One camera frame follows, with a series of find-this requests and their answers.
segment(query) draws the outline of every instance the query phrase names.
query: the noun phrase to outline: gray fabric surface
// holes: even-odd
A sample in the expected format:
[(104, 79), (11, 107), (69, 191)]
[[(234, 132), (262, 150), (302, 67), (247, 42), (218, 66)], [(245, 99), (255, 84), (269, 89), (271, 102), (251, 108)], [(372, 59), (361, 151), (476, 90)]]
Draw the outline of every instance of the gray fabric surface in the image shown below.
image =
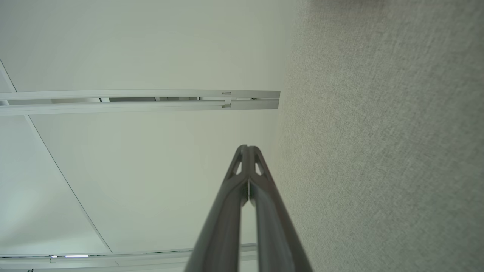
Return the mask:
[(484, 1), (297, 8), (272, 169), (315, 271), (484, 269)]

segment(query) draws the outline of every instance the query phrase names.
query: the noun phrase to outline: white wall panel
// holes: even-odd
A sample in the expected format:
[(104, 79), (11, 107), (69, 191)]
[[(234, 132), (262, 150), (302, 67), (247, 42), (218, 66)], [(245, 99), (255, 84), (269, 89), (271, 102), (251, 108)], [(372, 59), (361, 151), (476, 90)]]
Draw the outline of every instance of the white wall panel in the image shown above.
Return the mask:
[(17, 91), (279, 91), (286, 2), (0, 1), (0, 58)]
[(0, 254), (106, 251), (25, 117), (0, 117)]
[[(236, 148), (257, 145), (271, 165), (276, 119), (277, 110), (32, 116), (113, 252), (193, 247)], [(255, 209), (243, 211), (242, 242), (255, 242)]]

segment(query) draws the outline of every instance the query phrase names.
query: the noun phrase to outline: fabric-covered surface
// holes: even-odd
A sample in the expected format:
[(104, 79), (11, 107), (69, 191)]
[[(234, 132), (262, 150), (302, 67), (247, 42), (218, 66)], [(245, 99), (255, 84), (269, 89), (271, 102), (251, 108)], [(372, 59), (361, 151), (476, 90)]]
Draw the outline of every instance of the fabric-covered surface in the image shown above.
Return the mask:
[(484, 1), (298, 4), (272, 174), (315, 271), (484, 267)]

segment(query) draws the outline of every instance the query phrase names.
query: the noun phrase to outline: gray carpet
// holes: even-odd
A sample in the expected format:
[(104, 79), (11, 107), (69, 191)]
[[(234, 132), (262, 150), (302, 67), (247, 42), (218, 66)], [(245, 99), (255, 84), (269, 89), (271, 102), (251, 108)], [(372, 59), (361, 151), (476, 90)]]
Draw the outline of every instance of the gray carpet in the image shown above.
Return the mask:
[(484, 1), (298, 4), (272, 174), (315, 271), (484, 269)]

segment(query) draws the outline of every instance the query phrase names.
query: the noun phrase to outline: fluorescent light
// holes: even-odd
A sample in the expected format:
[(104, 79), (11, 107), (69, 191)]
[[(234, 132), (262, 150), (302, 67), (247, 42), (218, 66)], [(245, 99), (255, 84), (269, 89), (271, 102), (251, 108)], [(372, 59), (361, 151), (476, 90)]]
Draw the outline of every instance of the fluorescent light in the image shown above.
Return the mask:
[(66, 255), (66, 258), (84, 258), (89, 257), (89, 255)]

